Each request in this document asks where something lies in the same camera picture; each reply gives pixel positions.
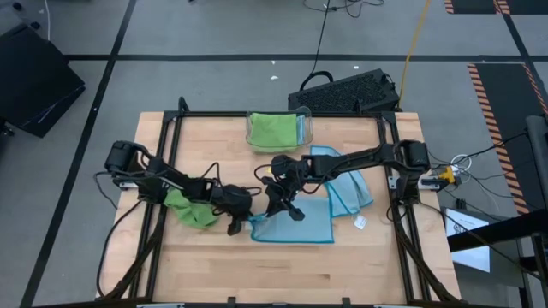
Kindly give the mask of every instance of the floor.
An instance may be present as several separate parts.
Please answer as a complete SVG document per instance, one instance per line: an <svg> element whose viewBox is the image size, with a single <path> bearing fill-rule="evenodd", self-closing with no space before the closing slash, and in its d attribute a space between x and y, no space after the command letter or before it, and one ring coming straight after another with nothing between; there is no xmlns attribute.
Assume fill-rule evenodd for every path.
<svg viewBox="0 0 548 308"><path fill-rule="evenodd" d="M27 8L24 15L44 25L39 33L45 36L43 2L21 2ZM331 2L341 5L343 0ZM321 8L323 1L308 3ZM113 48L116 36L127 8L133 5L118 50ZM399 57L362 61L349 56L320 61L318 70L329 70L341 79L381 68L400 85L402 59L422 5L421 1L386 0L380 7L365 5L359 19L343 11L330 13L322 54ZM80 59L69 65L86 82L86 90L45 138L16 132L14 138L0 141L2 307L20 304L61 191L72 184L66 181L68 175L75 175L74 186L34 304L93 299L99 254L114 211L99 195L92 174L102 169L112 142L133 139L140 112L172 110L181 95L191 110L286 109L288 93L297 90L312 69L323 20L322 13L295 0L197 0L193 4L186 0L50 0L49 9L51 41L65 55ZM512 18L529 54L548 56L548 16ZM148 61L120 57L110 62L114 68L105 75L112 51L179 57ZM410 63L402 107L419 113L430 151L449 160L492 145L468 62L436 56L519 56L503 17L450 15L441 1L433 1L415 54L431 57ZM295 59L291 55L305 56L291 60ZM548 81L548 62L536 62L535 67ZM97 94L105 76L110 80L101 100ZM95 114L91 135L86 136L86 120ZM83 154L81 162L74 159L79 154ZM77 174L69 173L71 166L77 167ZM494 152L474 159L471 171L477 176L502 173ZM501 177L486 185L509 194ZM106 181L104 187L117 198L117 189ZM495 196L495 205L472 182L454 194L487 212L516 215L510 200ZM445 206L454 204L445 193L439 194L439 200ZM475 281L466 271L458 270L457 275L464 299L519 306L515 290Z"/></svg>

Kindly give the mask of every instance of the white cable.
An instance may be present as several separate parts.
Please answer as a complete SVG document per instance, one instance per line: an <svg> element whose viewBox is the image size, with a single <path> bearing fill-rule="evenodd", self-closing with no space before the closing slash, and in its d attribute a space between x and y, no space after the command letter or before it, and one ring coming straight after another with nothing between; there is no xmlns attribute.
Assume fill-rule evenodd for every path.
<svg viewBox="0 0 548 308"><path fill-rule="evenodd" d="M472 175L469 172L464 171L464 173L466 175L468 175L468 178L466 180L464 180L463 182L461 182L461 184L466 184L466 183L470 182L470 180L472 180Z"/></svg>
<svg viewBox="0 0 548 308"><path fill-rule="evenodd" d="M461 168L461 167L459 167L458 164L457 164L457 165L454 165L454 164L453 164L453 163L455 162L455 160L456 160L457 158L460 158L460 157L465 157L465 158L468 160L468 166L466 166L466 168L464 168L464 169ZM451 164L451 166L456 167L456 168L457 168L457 171L469 171L469 170L470 170L470 167L472 167L472 158L470 158L470 157L468 156L468 154L459 154L459 155L456 155L455 157L453 157L453 159L451 159L450 164Z"/></svg>
<svg viewBox="0 0 548 308"><path fill-rule="evenodd" d="M495 200L495 198L494 198L490 193L487 193L486 189L483 188L483 186L479 185L479 187L480 187L481 190L484 192L484 194L486 194L487 196L489 196L489 198L491 198L491 200L493 201L493 203L495 204L495 206L497 206L497 213L500 213L500 207L498 207L497 200Z"/></svg>
<svg viewBox="0 0 548 308"><path fill-rule="evenodd" d="M50 7L48 6L48 0L44 0L45 13L48 16L48 41L50 41L51 34L51 23L50 23Z"/></svg>

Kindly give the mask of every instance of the black floor stripe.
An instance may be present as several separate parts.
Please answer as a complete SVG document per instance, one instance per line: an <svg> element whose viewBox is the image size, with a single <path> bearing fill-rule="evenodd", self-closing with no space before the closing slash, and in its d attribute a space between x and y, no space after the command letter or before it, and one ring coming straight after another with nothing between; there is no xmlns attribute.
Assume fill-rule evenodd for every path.
<svg viewBox="0 0 548 308"><path fill-rule="evenodd" d="M114 46L112 47L109 60L103 72L103 78L99 82L97 94L95 95L95 99L93 99L92 107L90 108L89 115L87 116L86 125L84 126L84 130L80 137L80 142L78 143L78 146L76 148L76 153L74 154L73 161L70 165L67 178L65 179L63 189L61 191L61 196L57 201L57 206L55 208L55 211L53 212L50 226L48 227L47 233L45 234L44 242L42 243L42 247L40 248L36 264L34 265L33 272L21 300L21 307L32 306L34 298L36 297L36 293L38 292L40 281L42 280L42 276L45 271L45 266L47 265L48 259L50 258L51 250L53 249L53 245L55 243L55 238L57 237L57 233L59 231L59 228L61 227L61 222L63 220L65 210L67 209L67 204L69 203L69 198L74 187L74 182L76 181L78 171L80 170L82 158L84 157L84 153L86 152L87 143L92 135L93 125L95 124L99 108L101 106L101 103L103 102L104 93L107 86L109 85L112 70L116 62L116 55L118 55L118 53L120 52L120 48L122 47L122 41L128 29L128 24L134 11L135 3L136 0L130 0L128 3L128 7L126 8L126 13L123 16L122 24L120 25L120 29L118 30L118 34L116 36L116 41L114 43Z"/></svg>
<svg viewBox="0 0 548 308"><path fill-rule="evenodd" d="M547 15L546 0L505 0L512 15Z"/></svg>
<svg viewBox="0 0 548 308"><path fill-rule="evenodd" d="M453 14L496 14L493 0L451 0Z"/></svg>
<svg viewBox="0 0 548 308"><path fill-rule="evenodd" d="M508 30L510 31L510 35L512 36L512 39L514 40L517 50L520 52L520 55L524 63L529 67L529 69L531 70L531 73L533 74L533 77L535 79L537 86L540 89L543 99L545 100L545 102L548 102L548 93L546 93L545 84L542 81L542 79L540 79L539 72L537 72L536 67L534 67L534 62L537 62L537 60L534 60L534 56L529 56L529 52L527 51L525 44L523 44L523 40L521 39L520 33L517 31L517 28L515 27L515 23L512 20L512 17L510 15L503 15L503 18L504 18L504 21L506 22L506 26L508 27Z"/></svg>
<svg viewBox="0 0 548 308"><path fill-rule="evenodd" d="M108 61L110 55L65 55L69 61ZM119 55L117 61L166 61L166 62L206 62L206 61L312 61L315 55ZM405 61L406 55L319 55L320 61ZM548 56L530 56L535 62L548 62ZM412 62L521 62L521 56L411 56Z"/></svg>
<svg viewBox="0 0 548 308"><path fill-rule="evenodd" d="M495 0L501 10L512 15L547 15L546 0ZM493 0L451 0L452 14L496 14Z"/></svg>
<svg viewBox="0 0 548 308"><path fill-rule="evenodd" d="M521 64L488 63L476 64L476 68L502 139L524 133L525 118L543 113L525 68ZM525 137L514 139L505 147L514 166L533 159L531 146ZM544 200L534 164L522 165L514 169L514 173L523 192L523 198L533 206L542 206ZM528 209L535 210L531 206L528 206Z"/></svg>

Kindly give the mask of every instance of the clear plastic container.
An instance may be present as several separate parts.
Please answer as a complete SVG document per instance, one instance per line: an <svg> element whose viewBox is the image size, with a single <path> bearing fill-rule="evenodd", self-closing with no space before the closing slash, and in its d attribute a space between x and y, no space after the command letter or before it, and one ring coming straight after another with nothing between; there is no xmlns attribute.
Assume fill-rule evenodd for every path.
<svg viewBox="0 0 548 308"><path fill-rule="evenodd" d="M313 140L312 112L307 107L281 112L248 111L246 141L254 151L294 151Z"/></svg>

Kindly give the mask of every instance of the green cloth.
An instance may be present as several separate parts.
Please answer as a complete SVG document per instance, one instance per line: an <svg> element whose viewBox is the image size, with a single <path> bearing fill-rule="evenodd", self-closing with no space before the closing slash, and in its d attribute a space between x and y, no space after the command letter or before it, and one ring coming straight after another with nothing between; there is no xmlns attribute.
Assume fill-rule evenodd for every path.
<svg viewBox="0 0 548 308"><path fill-rule="evenodd" d="M297 147L297 115L251 115L248 140L256 151L275 152Z"/></svg>
<svg viewBox="0 0 548 308"><path fill-rule="evenodd" d="M171 188L165 197L164 204L177 214L182 224L189 227L205 229L217 222L217 216L213 215L211 205L190 202L182 196L179 189Z"/></svg>

